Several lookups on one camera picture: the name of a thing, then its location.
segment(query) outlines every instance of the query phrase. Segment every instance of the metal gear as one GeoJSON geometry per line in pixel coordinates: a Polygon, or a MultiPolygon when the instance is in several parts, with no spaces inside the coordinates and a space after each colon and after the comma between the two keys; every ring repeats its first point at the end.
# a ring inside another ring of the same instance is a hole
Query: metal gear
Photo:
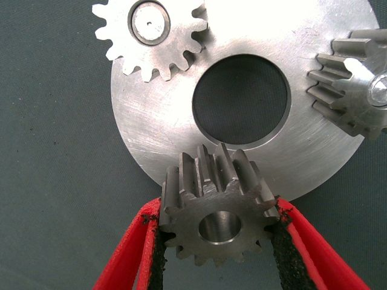
{"type": "Polygon", "coordinates": [[[319,83],[308,93],[327,119],[351,136],[375,140],[387,128],[387,30],[357,30],[320,54],[324,66],[309,76],[319,83]]]}
{"type": "Polygon", "coordinates": [[[106,56],[109,60],[124,58],[123,73],[129,75],[141,68],[144,82],[155,70],[167,81],[171,66],[189,68],[185,51],[200,53],[202,46],[192,39],[194,31],[207,29],[207,21],[197,16],[203,0],[109,0],[93,5],[93,13],[106,20],[96,31],[98,39],[113,42],[106,56]]]}
{"type": "Polygon", "coordinates": [[[199,266],[260,252],[259,239],[270,237],[264,228],[279,219],[255,162],[242,150],[230,156],[224,144],[213,155],[200,146],[195,159],[182,153],[179,167],[167,170],[161,199],[161,230],[176,235],[167,247],[177,247],[180,259],[195,255],[199,266]]]}

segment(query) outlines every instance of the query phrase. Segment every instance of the gear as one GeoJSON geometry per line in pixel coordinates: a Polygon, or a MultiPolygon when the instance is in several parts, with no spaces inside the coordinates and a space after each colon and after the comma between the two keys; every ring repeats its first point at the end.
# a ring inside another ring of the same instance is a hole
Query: gear
{"type": "Polygon", "coordinates": [[[351,136],[375,140],[387,128],[387,30],[354,31],[332,47],[309,73],[319,82],[308,90],[313,106],[351,136]]]}
{"type": "Polygon", "coordinates": [[[93,13],[106,20],[96,36],[112,40],[106,56],[109,60],[123,57],[124,74],[140,67],[144,82],[151,80],[155,70],[164,80],[170,80],[172,64],[183,71],[189,68],[185,51],[202,50],[191,37],[194,31],[207,29],[207,21],[193,17],[201,7],[201,0],[109,0],[106,5],[93,5],[93,13]]]}
{"type": "Polygon", "coordinates": [[[176,236],[166,242],[177,257],[195,255],[195,264],[213,259],[220,266],[228,257],[243,261],[243,252],[260,252],[264,228],[279,219],[276,199],[253,161],[242,150],[230,157],[220,144],[214,155],[198,148],[198,157],[180,155],[169,167],[160,211],[162,231],[176,236]]]}

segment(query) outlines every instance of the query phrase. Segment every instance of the helical gear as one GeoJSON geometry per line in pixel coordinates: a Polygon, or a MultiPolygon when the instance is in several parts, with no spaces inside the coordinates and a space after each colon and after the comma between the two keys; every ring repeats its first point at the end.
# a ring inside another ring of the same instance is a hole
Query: helical gear
{"type": "Polygon", "coordinates": [[[93,13],[106,20],[106,26],[99,28],[96,36],[113,42],[106,56],[109,60],[123,57],[124,74],[129,75],[141,68],[143,81],[149,82],[157,70],[167,81],[171,79],[173,65],[183,71],[189,69],[183,56],[185,51],[200,53],[202,50],[201,44],[191,36],[195,31],[207,29],[207,21],[193,17],[203,7],[203,0],[109,0],[106,5],[93,5],[93,13]],[[147,14],[142,14],[138,20],[142,25],[141,33],[136,27],[137,18],[133,17],[143,12],[147,14]],[[147,35],[147,26],[150,25],[156,25],[152,31],[160,35],[147,35]]]}
{"type": "Polygon", "coordinates": [[[358,30],[332,43],[334,54],[320,54],[319,83],[308,93],[313,105],[351,136],[376,139],[387,128],[387,30],[358,30]]]}
{"type": "Polygon", "coordinates": [[[205,146],[198,157],[180,155],[179,167],[167,170],[160,211],[161,230],[174,233],[167,247],[177,257],[195,256],[195,264],[228,257],[238,262],[243,252],[260,252],[259,239],[269,238],[267,225],[279,216],[276,199],[256,164],[242,150],[229,155],[224,144],[215,154],[205,146]]]}

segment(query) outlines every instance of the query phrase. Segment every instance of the gray surface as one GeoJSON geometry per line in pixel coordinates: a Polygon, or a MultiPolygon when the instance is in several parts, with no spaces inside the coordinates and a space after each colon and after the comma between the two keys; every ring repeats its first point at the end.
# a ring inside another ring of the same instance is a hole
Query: gray surface
{"type": "MultiPolygon", "coordinates": [[[[160,188],[124,146],[94,1],[2,0],[0,289],[89,289],[160,188]]],[[[387,2],[372,1],[387,27],[387,2]]],[[[386,289],[387,137],[294,203],[373,289],[386,289]]],[[[196,268],[169,251],[165,289],[279,289],[269,245],[196,268]]]]}

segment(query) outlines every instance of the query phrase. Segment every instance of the center hole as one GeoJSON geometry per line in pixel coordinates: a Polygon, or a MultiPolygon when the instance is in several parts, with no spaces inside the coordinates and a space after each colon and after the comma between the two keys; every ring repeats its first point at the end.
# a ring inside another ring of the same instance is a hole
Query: center hole
{"type": "Polygon", "coordinates": [[[193,94],[193,114],[210,140],[249,144],[275,131],[287,96],[287,81],[277,66],[262,57],[240,54],[203,74],[193,94]]]}
{"type": "Polygon", "coordinates": [[[242,223],[239,217],[229,211],[209,214],[199,224],[200,236],[211,243],[225,243],[238,235],[242,223]]]}

